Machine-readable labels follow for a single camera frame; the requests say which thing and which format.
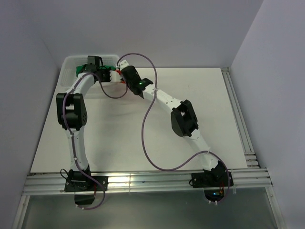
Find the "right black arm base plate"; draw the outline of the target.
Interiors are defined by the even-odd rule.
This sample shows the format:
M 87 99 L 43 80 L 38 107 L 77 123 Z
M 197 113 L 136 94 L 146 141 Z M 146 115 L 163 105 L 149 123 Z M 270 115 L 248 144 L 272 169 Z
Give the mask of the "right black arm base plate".
M 198 172 L 191 173 L 191 184 L 194 188 L 207 188 L 207 187 L 232 187 L 234 185 L 232 174 L 227 173 L 216 174 L 213 172 Z

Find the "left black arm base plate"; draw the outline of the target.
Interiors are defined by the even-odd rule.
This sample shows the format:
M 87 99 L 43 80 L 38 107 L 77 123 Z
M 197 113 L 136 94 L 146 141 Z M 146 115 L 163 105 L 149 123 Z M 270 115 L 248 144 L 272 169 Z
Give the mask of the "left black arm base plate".
M 90 170 L 83 171 L 87 175 L 91 175 Z M 84 192 L 84 191 L 106 191 L 108 186 L 107 176 L 92 176 L 99 184 L 88 178 L 80 171 L 73 171 L 72 169 L 67 173 L 65 192 Z

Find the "orange polo t shirt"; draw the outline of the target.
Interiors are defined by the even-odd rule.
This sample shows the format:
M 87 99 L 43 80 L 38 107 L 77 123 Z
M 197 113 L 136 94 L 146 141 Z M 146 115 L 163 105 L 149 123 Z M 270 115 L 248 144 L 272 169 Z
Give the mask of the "orange polo t shirt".
M 123 78 L 123 75 L 122 75 L 121 70 L 120 70 L 120 69 L 116 69 L 115 71 L 119 74 L 119 76 L 120 76 L 120 78 L 121 78 L 120 83 L 125 84 L 125 80 L 124 80 L 124 78 Z

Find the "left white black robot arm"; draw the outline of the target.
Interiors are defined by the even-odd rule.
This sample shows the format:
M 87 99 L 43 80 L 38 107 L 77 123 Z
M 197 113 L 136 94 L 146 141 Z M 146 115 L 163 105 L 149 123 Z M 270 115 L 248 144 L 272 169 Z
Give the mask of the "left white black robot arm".
M 68 138 L 72 171 L 89 168 L 84 144 L 84 127 L 88 120 L 84 96 L 102 79 L 104 70 L 102 57 L 89 55 L 83 72 L 77 75 L 72 86 L 56 95 L 57 119 Z

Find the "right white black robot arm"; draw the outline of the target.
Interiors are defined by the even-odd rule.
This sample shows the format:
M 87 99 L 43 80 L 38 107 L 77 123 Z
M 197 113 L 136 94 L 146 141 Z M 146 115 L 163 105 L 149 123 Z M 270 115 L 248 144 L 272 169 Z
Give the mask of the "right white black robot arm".
M 196 156 L 201 156 L 203 160 L 203 172 L 206 174 L 207 183 L 211 186 L 217 186 L 222 181 L 223 177 L 226 177 L 228 185 L 230 185 L 231 180 L 227 166 L 219 156 L 210 151 L 210 147 L 201 135 L 198 119 L 192 103 L 189 100 L 182 101 L 176 99 L 159 89 L 157 87 L 158 76 L 156 69 L 154 69 L 155 82 L 152 82 L 147 78 L 142 79 L 136 68 L 129 64 L 126 66 L 121 65 L 120 71 L 126 86 L 134 95 L 138 95 L 142 99 L 151 101 L 151 104 L 144 115 L 141 126 L 142 149 L 148 162 L 160 171 L 170 172 L 182 168 Z M 195 150 L 194 155 L 181 165 L 174 168 L 165 169 L 157 166 L 150 159 L 146 151 L 144 142 L 145 121 L 155 102 L 158 102 L 163 110 L 170 114 L 171 128 L 173 132 L 177 136 L 185 139 L 186 142 L 188 142 L 188 144 Z

